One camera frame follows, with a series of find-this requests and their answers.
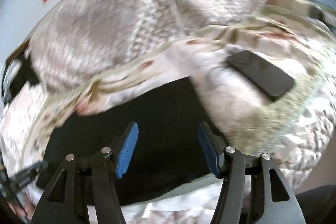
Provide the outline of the quilted beige bedspread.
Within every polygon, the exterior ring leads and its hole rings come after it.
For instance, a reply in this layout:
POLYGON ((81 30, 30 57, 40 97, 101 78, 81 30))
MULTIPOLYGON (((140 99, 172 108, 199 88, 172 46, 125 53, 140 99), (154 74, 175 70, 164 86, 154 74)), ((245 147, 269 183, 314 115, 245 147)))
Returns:
POLYGON ((37 25, 28 52, 51 92, 84 84, 209 25, 241 22, 266 0, 61 0, 37 25))

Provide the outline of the black pants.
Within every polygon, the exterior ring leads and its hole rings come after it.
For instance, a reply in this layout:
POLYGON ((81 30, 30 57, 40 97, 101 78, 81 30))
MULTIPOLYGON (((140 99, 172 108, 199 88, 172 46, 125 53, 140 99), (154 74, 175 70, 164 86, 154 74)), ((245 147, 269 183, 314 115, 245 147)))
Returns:
POLYGON ((130 122, 139 136, 126 174, 116 182, 121 205, 159 197, 209 174, 197 127, 210 118, 184 78, 92 116, 72 114, 54 129, 45 152, 49 166, 37 180, 44 189, 68 155, 89 156, 112 143, 130 122))

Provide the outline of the floral fleece blanket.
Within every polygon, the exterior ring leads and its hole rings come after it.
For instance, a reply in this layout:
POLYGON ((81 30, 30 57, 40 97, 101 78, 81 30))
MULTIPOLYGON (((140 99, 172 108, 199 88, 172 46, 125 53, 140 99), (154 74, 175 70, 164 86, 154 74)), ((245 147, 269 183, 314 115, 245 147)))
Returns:
POLYGON ((335 128, 335 36, 319 20, 273 7, 203 28, 62 95, 25 85, 1 116, 5 166, 14 174, 40 160, 52 130, 71 114, 98 114, 185 76, 235 147, 269 152, 293 188, 307 179, 335 128), (288 73, 294 88, 271 102, 228 66, 227 57, 243 50, 288 73))

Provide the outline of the dark clothes pile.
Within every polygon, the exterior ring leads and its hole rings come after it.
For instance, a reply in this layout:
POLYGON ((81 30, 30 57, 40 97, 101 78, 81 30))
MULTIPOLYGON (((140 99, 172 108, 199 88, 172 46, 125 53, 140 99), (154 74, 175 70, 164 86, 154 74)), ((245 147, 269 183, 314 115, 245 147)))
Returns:
POLYGON ((35 86, 39 83, 39 79, 33 70, 30 57, 25 57, 24 52, 19 52, 5 65, 3 71, 1 98, 4 105, 11 103, 26 83, 35 86))

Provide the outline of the black smartphone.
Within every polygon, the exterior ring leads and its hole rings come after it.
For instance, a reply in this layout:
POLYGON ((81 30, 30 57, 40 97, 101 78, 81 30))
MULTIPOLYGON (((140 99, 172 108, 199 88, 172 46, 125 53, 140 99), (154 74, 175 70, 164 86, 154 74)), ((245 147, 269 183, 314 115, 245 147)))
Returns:
POLYGON ((227 63, 256 85, 270 100, 276 101, 295 85, 282 69, 248 50, 227 57, 227 63))

